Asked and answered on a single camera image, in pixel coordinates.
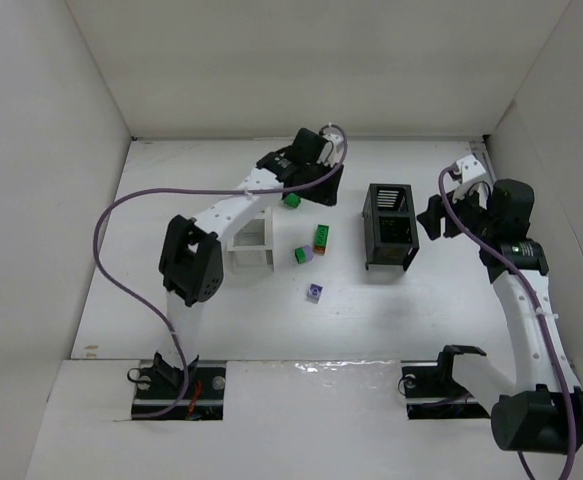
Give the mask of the long green lego brick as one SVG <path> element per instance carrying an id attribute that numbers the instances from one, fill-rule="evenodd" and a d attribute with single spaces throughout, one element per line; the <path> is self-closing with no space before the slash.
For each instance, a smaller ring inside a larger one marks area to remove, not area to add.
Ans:
<path id="1" fill-rule="evenodd" d="M 328 242 L 329 226 L 319 224 L 315 231 L 314 247 L 318 249 L 325 249 Z"/>

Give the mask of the black two-cell container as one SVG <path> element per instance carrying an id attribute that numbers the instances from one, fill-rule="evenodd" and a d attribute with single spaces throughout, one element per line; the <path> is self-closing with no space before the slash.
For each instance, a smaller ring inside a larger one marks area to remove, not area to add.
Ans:
<path id="1" fill-rule="evenodd" d="M 371 183 L 362 218 L 365 268 L 401 266 L 407 271 L 419 251 L 411 186 Z"/>

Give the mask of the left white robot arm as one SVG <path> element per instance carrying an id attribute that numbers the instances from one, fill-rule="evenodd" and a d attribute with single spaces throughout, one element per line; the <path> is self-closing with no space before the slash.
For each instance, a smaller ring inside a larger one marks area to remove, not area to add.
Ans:
<path id="1" fill-rule="evenodd" d="M 344 130 L 327 124 L 315 133 L 300 129 L 292 143 L 258 160 L 239 186 L 219 190 L 213 206 L 168 223 L 158 270 L 167 292 L 167 328 L 172 344 L 154 355 L 158 377 L 186 390 L 195 370 L 201 309 L 224 279 L 223 249 L 229 239 L 271 204 L 296 194 L 332 207 L 344 171 L 348 141 Z"/>

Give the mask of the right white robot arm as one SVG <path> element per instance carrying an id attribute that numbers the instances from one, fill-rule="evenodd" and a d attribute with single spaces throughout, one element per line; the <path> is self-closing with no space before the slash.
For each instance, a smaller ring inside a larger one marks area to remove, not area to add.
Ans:
<path id="1" fill-rule="evenodd" d="M 481 348 L 447 345 L 438 370 L 489 414 L 500 449 L 574 455 L 583 444 L 583 390 L 560 341 L 544 250 L 528 235 L 534 199 L 531 186 L 505 179 L 493 185 L 486 202 L 476 192 L 458 200 L 436 194 L 418 215 L 432 240 L 464 233 L 477 241 L 515 363 L 515 376 L 508 378 Z"/>

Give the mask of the green lego cube top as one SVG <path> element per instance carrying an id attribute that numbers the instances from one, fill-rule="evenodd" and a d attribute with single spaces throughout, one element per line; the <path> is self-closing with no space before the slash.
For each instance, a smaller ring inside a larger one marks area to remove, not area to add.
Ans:
<path id="1" fill-rule="evenodd" d="M 301 198 L 294 194 L 288 194 L 286 196 L 283 197 L 282 199 L 282 203 L 290 209 L 297 209 L 299 207 L 299 205 L 301 204 Z"/>

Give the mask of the white two-cell container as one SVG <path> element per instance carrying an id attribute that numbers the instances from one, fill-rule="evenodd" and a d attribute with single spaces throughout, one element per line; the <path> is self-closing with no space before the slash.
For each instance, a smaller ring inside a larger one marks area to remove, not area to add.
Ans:
<path id="1" fill-rule="evenodd" d="M 274 270 L 273 215 L 260 211 L 227 243 L 230 266 L 236 270 Z"/>

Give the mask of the purple lego square brick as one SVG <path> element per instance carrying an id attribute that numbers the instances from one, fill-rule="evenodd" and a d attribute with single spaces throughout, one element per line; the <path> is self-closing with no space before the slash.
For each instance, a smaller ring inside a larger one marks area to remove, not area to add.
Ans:
<path id="1" fill-rule="evenodd" d="M 322 297 L 323 287 L 319 284 L 311 283 L 307 288 L 306 298 L 308 301 L 318 303 Z"/>

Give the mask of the white foam front board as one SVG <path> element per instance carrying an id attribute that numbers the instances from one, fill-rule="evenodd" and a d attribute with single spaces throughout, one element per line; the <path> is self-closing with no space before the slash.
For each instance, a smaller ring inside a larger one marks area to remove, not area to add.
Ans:
<path id="1" fill-rule="evenodd" d="M 231 362 L 219 421 L 133 421 L 128 361 L 66 361 L 30 479 L 555 479 L 485 420 L 407 417 L 392 362 Z"/>

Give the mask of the aluminium rail right side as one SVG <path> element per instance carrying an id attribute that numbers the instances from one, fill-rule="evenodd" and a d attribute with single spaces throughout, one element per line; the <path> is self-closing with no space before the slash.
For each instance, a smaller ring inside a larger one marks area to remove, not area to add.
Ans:
<path id="1" fill-rule="evenodd" d="M 548 301 L 540 298 L 548 289 L 548 262 L 541 245 L 527 237 L 535 195 L 526 183 L 504 179 L 489 184 L 489 172 L 473 149 L 462 168 L 470 170 L 465 185 L 472 188 L 484 183 L 484 206 L 471 202 L 471 211 L 463 217 L 480 246 L 479 257 L 502 303 L 507 318 L 515 357 L 546 359 L 551 345 L 548 331 L 550 315 L 542 309 Z"/>

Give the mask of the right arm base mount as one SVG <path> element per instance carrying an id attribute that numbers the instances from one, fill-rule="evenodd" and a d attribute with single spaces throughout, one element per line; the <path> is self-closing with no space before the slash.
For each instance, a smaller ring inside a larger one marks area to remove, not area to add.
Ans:
<path id="1" fill-rule="evenodd" d="M 487 411 L 454 380 L 444 379 L 436 362 L 403 362 L 398 392 L 409 420 L 488 419 Z"/>

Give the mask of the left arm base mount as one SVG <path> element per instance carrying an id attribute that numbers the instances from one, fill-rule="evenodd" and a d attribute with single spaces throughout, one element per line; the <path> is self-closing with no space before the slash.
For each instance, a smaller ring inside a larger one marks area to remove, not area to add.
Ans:
<path id="1" fill-rule="evenodd" d="M 224 416 L 226 362 L 199 361 L 188 367 L 185 379 L 160 357 L 127 371 L 134 386 L 132 420 L 220 421 Z"/>

